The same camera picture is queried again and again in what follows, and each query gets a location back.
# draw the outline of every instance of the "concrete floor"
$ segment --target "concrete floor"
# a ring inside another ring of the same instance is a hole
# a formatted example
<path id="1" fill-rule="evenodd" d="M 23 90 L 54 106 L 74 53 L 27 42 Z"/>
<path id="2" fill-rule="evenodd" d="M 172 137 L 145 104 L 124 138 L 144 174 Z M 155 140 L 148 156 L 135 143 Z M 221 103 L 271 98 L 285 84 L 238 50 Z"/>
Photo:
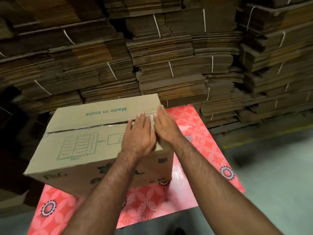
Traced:
<path id="1" fill-rule="evenodd" d="M 313 129 L 223 153 L 246 189 L 245 195 L 284 234 L 313 234 Z M 32 216 L 30 212 L 0 219 L 1 234 L 26 234 Z M 175 227 L 187 234 L 213 234 L 199 208 L 118 229 L 116 234 L 162 235 Z"/>

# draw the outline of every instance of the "left hand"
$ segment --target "left hand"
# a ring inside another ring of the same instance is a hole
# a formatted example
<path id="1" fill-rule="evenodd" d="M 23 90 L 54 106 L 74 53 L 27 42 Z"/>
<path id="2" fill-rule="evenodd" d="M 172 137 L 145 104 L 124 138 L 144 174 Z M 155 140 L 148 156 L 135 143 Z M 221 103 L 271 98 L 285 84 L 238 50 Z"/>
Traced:
<path id="1" fill-rule="evenodd" d="M 151 152 L 156 144 L 155 131 L 151 129 L 150 118 L 145 113 L 138 114 L 134 125 L 128 120 L 122 142 L 122 152 L 130 153 L 138 159 Z"/>

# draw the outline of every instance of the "forearm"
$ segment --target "forearm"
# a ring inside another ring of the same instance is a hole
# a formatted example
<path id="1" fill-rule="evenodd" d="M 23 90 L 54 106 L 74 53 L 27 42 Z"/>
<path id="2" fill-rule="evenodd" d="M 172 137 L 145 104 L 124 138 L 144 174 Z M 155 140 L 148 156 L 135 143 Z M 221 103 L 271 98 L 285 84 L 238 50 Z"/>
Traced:
<path id="1" fill-rule="evenodd" d="M 62 234 L 113 234 L 136 164 L 135 156 L 120 152 L 107 175 L 76 211 Z"/>
<path id="2" fill-rule="evenodd" d="M 184 137 L 172 146 L 199 207 L 216 235 L 281 234 Z"/>

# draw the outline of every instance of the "left arm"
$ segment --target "left arm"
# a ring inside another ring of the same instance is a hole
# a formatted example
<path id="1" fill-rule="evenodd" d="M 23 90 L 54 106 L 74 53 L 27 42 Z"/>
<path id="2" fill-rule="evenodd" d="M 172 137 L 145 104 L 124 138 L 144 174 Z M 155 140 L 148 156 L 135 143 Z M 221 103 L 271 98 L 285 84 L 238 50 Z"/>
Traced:
<path id="1" fill-rule="evenodd" d="M 134 125 L 130 119 L 115 163 L 73 215 L 62 235 L 113 234 L 135 168 L 155 143 L 156 135 L 145 113 L 137 116 Z"/>

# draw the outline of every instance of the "table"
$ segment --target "table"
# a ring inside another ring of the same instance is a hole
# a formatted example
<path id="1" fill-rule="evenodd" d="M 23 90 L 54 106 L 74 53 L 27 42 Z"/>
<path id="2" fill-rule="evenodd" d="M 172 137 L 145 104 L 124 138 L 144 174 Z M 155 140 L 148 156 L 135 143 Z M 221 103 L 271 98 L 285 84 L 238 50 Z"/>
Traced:
<path id="1" fill-rule="evenodd" d="M 241 193 L 236 174 L 192 105 L 167 109 L 179 129 L 199 152 Z M 58 235 L 83 199 L 45 185 L 28 234 Z M 130 189 L 121 211 L 117 228 L 198 206 L 186 175 L 174 155 L 172 181 Z"/>

